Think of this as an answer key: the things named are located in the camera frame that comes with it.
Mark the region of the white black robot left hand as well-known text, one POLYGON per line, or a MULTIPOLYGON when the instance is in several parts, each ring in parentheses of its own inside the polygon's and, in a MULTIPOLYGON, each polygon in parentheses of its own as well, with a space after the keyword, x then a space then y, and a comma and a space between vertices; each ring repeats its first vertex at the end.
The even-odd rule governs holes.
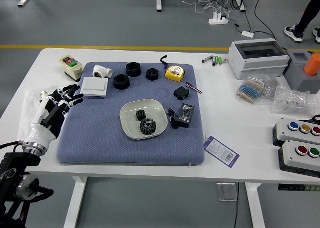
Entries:
POLYGON ((76 93, 77 84, 58 88, 45 97, 31 122, 30 133, 22 143, 26 153, 42 156, 47 152, 50 143, 57 139, 65 116, 70 108, 83 101, 83 94, 76 93))

